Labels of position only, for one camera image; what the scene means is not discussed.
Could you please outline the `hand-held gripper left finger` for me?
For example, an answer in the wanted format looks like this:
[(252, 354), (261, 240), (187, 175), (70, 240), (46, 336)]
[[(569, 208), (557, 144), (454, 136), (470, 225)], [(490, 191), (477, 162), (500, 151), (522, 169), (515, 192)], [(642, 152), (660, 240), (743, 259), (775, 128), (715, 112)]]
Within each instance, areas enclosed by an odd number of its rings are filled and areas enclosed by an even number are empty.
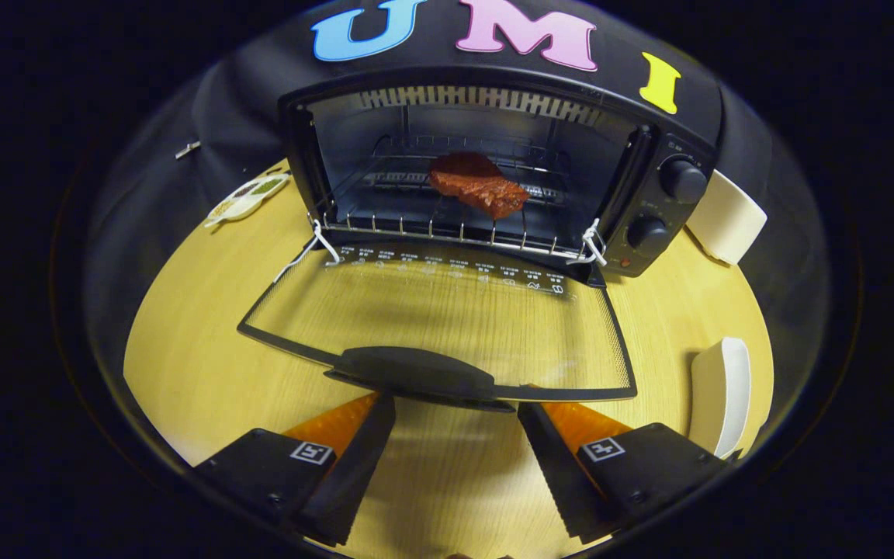
[(195, 470), (272, 528), (345, 545), (394, 423), (393, 396), (372, 392), (281, 434), (251, 429)]

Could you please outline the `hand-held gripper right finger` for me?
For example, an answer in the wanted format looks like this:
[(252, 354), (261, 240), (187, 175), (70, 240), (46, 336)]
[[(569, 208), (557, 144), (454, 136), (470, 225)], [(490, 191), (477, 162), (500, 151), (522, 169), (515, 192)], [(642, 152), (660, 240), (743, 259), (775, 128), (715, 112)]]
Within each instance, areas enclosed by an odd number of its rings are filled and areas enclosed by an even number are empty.
[(631, 428), (585, 404), (522, 402), (518, 420), (571, 537), (645, 523), (729, 470), (661, 422)]

